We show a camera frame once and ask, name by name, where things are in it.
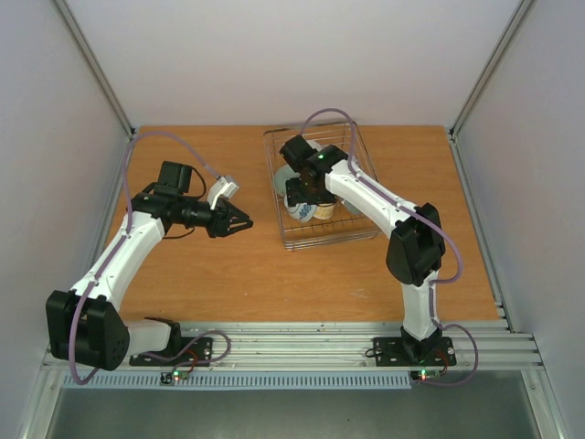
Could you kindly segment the yellow blue patterned bowl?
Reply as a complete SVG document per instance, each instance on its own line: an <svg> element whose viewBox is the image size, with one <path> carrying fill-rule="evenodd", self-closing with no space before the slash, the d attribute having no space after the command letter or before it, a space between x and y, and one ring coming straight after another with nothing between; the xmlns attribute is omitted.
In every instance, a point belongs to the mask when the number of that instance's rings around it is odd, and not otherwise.
<svg viewBox="0 0 585 439"><path fill-rule="evenodd" d="M314 218L317 220L329 220L335 213L335 203L319 204L314 211Z"/></svg>

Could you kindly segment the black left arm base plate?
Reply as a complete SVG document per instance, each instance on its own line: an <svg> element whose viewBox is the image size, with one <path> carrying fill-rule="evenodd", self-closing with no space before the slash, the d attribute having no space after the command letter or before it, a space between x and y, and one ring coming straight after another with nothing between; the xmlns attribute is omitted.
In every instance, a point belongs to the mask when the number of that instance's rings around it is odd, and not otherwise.
<svg viewBox="0 0 585 439"><path fill-rule="evenodd" d="M211 337L202 337L183 352L177 359L161 360L151 356L137 355L130 357L129 364L133 367L172 367L183 362L191 364L194 359L211 359L212 353L213 339Z"/></svg>

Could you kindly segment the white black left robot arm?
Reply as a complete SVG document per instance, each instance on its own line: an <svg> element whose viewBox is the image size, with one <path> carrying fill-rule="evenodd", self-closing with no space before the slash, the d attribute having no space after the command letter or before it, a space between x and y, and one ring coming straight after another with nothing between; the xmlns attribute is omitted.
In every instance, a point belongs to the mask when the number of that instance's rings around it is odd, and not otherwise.
<svg viewBox="0 0 585 439"><path fill-rule="evenodd" d="M223 238L252 227L248 214L230 203L239 186L218 177L199 196L188 193L192 166L165 161L157 180L130 199L122 225L88 272L67 291L54 291L46 302L49 348L74 369L85 365L114 370L128 357L178 362L188 349L180 325L148 317L124 323L124 295L146 256L175 225L203 228Z"/></svg>

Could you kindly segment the grey speckled bowl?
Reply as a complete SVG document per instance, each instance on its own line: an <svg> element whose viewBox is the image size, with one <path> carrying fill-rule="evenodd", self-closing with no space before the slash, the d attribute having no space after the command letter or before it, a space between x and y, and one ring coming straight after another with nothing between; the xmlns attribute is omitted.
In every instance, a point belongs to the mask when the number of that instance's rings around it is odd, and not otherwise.
<svg viewBox="0 0 585 439"><path fill-rule="evenodd" d="M354 205L348 202L346 199L341 200L341 204L344 208L351 214L351 215L360 215L361 211L357 209Z"/></svg>

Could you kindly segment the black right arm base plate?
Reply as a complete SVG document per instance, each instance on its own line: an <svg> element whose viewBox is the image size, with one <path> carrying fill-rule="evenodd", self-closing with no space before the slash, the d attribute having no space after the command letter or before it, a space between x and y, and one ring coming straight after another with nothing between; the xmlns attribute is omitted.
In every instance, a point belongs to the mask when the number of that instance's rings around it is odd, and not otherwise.
<svg viewBox="0 0 585 439"><path fill-rule="evenodd" d="M374 337L369 353L377 367L448 367L457 364L452 340L441 337L438 344L420 360L412 360L400 337Z"/></svg>

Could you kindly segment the pale green bowl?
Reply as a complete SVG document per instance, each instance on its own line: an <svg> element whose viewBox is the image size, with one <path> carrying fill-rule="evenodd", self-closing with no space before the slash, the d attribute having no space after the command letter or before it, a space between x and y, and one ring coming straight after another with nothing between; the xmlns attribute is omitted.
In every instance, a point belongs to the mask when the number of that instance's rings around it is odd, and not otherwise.
<svg viewBox="0 0 585 439"><path fill-rule="evenodd" d="M317 152L323 149L323 146L314 140L308 140L307 143Z"/></svg>

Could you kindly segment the blue floral white bowl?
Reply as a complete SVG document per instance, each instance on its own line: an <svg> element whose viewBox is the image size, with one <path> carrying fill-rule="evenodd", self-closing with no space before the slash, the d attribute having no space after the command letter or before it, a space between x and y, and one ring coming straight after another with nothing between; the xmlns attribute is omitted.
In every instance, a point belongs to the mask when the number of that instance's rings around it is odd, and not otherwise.
<svg viewBox="0 0 585 439"><path fill-rule="evenodd" d="M306 223L311 220L317 210L317 206L315 204L309 204L307 202L300 202L293 205L288 203L288 198L284 198L283 202L287 214L293 220L297 220L301 223Z"/></svg>

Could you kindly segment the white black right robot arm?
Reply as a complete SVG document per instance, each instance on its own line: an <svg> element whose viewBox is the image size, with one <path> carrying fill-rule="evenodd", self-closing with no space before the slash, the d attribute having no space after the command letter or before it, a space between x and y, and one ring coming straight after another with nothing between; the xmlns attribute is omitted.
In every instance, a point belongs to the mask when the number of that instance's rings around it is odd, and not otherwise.
<svg viewBox="0 0 585 439"><path fill-rule="evenodd" d="M442 337L434 298L445 253L438 210L399 198L335 145L320 146L296 135L284 143L280 155L298 174L288 194L312 204L341 198L388 237L386 266L403 295L402 348L412 364L427 360Z"/></svg>

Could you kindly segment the green ring patterned bowl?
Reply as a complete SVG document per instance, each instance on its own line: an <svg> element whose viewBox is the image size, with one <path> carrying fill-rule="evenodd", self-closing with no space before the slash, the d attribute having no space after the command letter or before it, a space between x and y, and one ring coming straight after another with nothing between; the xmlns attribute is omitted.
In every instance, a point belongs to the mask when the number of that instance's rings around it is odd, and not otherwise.
<svg viewBox="0 0 585 439"><path fill-rule="evenodd" d="M291 178L298 177L299 174L292 170L289 165L281 166L273 175L273 186L276 193L283 197L286 189L286 182Z"/></svg>

